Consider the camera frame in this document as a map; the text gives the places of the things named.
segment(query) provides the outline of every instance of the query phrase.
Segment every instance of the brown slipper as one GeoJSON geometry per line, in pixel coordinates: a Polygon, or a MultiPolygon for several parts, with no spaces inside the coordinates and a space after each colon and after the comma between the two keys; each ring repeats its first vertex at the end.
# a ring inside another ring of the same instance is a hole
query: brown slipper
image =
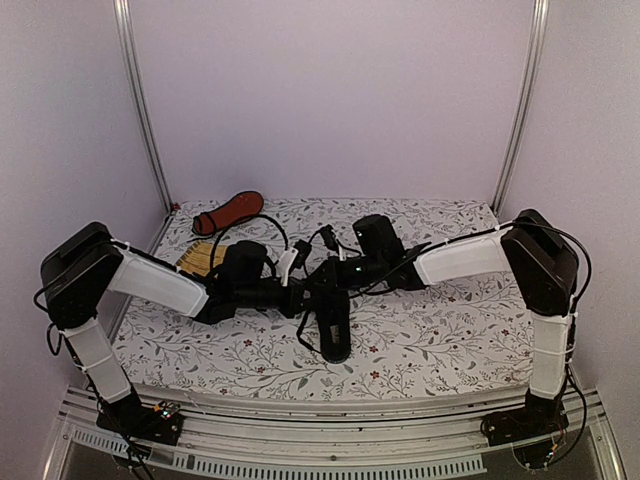
{"type": "Polygon", "coordinates": [[[193,218],[193,233],[203,237],[211,237],[236,220],[248,215],[257,215],[264,206],[264,198],[258,192],[241,192],[224,205],[210,212],[203,212],[193,218]]]}

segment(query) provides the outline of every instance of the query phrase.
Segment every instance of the metal pole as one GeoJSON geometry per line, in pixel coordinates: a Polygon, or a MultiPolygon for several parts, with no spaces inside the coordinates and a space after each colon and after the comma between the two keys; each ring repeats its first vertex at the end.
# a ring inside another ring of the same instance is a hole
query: metal pole
{"type": "Polygon", "coordinates": [[[547,14],[549,11],[549,0],[536,0],[533,9],[533,21],[531,24],[531,36],[529,38],[529,50],[527,52],[527,62],[525,65],[522,88],[520,90],[520,100],[511,128],[509,143],[505,154],[504,163],[498,179],[491,209],[496,216],[499,216],[504,206],[504,201],[509,190],[509,184],[513,177],[513,171],[518,159],[522,135],[524,132],[531,98],[533,97],[533,87],[538,74],[538,65],[542,56],[542,46],[544,44],[544,34],[547,26],[547,14]]]}
{"type": "Polygon", "coordinates": [[[133,37],[133,27],[131,25],[131,14],[129,11],[128,0],[114,0],[116,22],[118,24],[118,33],[120,36],[120,46],[124,56],[125,67],[129,76],[129,84],[131,93],[138,114],[138,121],[142,130],[145,148],[147,150],[151,172],[162,201],[166,213],[173,210],[173,200],[169,192],[167,178],[160,162],[158,146],[156,144],[153,128],[151,126],[151,118],[147,108],[147,102],[142,88],[142,78],[140,76],[140,66],[138,65],[138,57],[136,54],[135,41],[133,37]]]}

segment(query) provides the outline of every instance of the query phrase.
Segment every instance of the wall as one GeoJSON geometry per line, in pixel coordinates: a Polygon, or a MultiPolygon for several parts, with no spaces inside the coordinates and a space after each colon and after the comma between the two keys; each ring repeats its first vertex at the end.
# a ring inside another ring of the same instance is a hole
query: wall
{"type": "Polygon", "coordinates": [[[551,3],[504,217],[538,208],[591,252],[577,371],[597,385],[629,478],[640,478],[640,4],[551,3]]]}
{"type": "Polygon", "coordinates": [[[131,3],[177,200],[490,200],[533,1],[131,3]]]}
{"type": "Polygon", "coordinates": [[[110,0],[0,5],[0,478],[41,475],[71,376],[32,303],[44,256],[91,220],[147,246],[161,208],[110,0]]]}

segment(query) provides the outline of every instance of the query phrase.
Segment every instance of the ventilation grille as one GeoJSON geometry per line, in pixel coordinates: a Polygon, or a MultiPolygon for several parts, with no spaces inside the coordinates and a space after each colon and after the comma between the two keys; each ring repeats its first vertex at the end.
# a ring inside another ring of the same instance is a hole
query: ventilation grille
{"type": "MultiPolygon", "coordinates": [[[[126,455],[127,444],[124,440],[109,434],[76,427],[73,440],[112,455],[126,455]]],[[[174,470],[224,480],[421,480],[460,478],[487,471],[480,455],[402,466],[305,468],[236,463],[203,455],[173,452],[173,463],[158,466],[170,466],[174,470]]]]}

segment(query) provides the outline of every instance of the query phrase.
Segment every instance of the floral tablecloth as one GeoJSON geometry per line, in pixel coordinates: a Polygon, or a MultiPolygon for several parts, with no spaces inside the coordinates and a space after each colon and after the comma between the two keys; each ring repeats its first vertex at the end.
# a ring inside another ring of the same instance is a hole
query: floral tablecloth
{"type": "MultiPolygon", "coordinates": [[[[215,205],[182,204],[156,254],[176,262],[193,242],[191,218],[215,205]]],[[[352,223],[372,213],[389,216],[407,247],[495,225],[485,203],[469,201],[272,200],[264,213],[282,223],[291,243],[332,224],[352,247],[352,223]]],[[[262,220],[233,229],[222,244],[240,239],[267,245],[272,258],[282,251],[278,232],[262,220]]],[[[326,255],[321,242],[314,242],[310,270],[326,255]]],[[[114,348],[136,383],[270,399],[451,395],[523,385],[531,371],[533,328],[507,273],[352,300],[352,354],[342,364],[328,364],[300,345],[299,321],[276,311],[239,310],[235,319],[209,326],[133,299],[114,348]]],[[[305,336],[318,345],[315,322],[305,336]]]]}

